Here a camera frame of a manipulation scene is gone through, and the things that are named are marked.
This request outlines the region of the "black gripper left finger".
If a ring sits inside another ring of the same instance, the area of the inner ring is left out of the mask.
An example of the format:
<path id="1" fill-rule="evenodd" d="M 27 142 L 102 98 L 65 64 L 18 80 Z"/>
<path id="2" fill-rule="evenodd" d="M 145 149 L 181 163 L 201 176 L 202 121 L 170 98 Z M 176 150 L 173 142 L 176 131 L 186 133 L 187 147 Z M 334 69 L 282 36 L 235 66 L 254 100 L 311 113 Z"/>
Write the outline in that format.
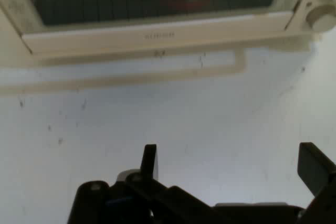
<path id="1" fill-rule="evenodd" d="M 68 223 L 207 223 L 210 207 L 177 186 L 157 180 L 157 146 L 144 147 L 140 169 L 112 186 L 82 184 Z"/>

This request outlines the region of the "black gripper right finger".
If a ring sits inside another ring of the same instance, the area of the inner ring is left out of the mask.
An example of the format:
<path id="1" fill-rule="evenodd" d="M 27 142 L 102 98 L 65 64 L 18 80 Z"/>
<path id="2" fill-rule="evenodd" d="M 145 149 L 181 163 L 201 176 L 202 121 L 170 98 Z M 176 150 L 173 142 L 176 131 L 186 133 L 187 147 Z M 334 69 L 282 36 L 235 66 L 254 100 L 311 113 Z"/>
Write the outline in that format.
<path id="1" fill-rule="evenodd" d="M 313 143 L 300 143 L 297 172 L 313 194 L 298 223 L 335 223 L 335 163 Z"/>

